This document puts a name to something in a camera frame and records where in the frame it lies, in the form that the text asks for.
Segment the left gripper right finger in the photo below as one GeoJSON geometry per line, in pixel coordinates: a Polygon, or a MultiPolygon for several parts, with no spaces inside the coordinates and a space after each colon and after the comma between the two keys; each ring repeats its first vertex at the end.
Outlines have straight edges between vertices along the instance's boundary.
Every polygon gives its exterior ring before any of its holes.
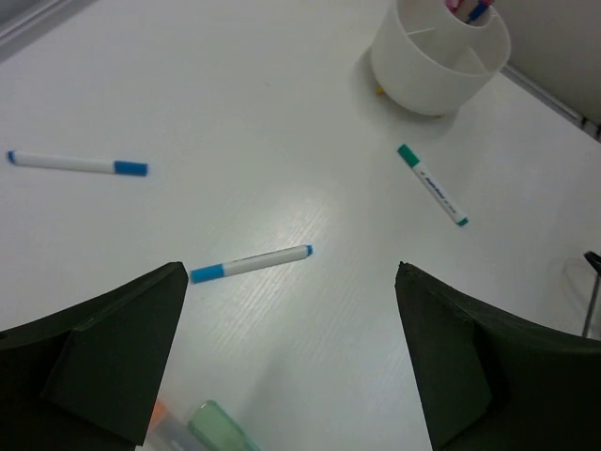
{"type": "Polygon", "coordinates": [[[597,450],[600,344],[401,263],[395,292],[435,450],[597,450]]]}

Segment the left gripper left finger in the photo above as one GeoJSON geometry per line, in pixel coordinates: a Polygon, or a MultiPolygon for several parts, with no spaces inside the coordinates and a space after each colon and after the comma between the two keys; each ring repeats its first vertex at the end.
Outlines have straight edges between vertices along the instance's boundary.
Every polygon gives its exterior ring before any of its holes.
{"type": "Polygon", "coordinates": [[[189,284],[170,262],[1,333],[4,450],[144,443],[189,284]]]}

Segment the blue ballpoint pen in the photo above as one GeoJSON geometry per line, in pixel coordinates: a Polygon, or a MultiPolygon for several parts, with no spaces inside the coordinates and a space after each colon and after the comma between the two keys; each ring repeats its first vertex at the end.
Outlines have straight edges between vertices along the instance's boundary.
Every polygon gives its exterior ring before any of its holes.
{"type": "Polygon", "coordinates": [[[472,24],[478,21],[493,4],[494,0],[478,0],[475,6],[470,10],[466,23],[472,24]]]}

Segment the red gel pen clear cap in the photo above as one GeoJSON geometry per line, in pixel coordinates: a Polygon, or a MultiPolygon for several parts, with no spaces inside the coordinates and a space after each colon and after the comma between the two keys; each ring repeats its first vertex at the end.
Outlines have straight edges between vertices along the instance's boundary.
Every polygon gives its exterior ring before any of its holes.
{"type": "Polygon", "coordinates": [[[459,8],[463,5],[464,0],[445,0],[445,6],[452,12],[456,13],[459,8]]]}

